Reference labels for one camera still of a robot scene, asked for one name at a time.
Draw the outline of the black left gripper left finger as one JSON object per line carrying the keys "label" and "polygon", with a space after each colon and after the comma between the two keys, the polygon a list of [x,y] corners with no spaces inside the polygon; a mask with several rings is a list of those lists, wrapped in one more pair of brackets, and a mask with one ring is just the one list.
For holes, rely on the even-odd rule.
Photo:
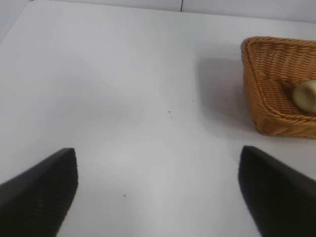
{"label": "black left gripper left finger", "polygon": [[63,148],[1,184],[0,235],[57,236],[78,185],[73,148]]}

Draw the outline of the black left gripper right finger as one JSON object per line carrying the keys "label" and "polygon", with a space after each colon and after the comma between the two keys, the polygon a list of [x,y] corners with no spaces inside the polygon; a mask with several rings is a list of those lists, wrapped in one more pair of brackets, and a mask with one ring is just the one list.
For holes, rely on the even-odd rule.
{"label": "black left gripper right finger", "polygon": [[261,236],[316,235],[315,180],[254,146],[244,146],[238,183]]}

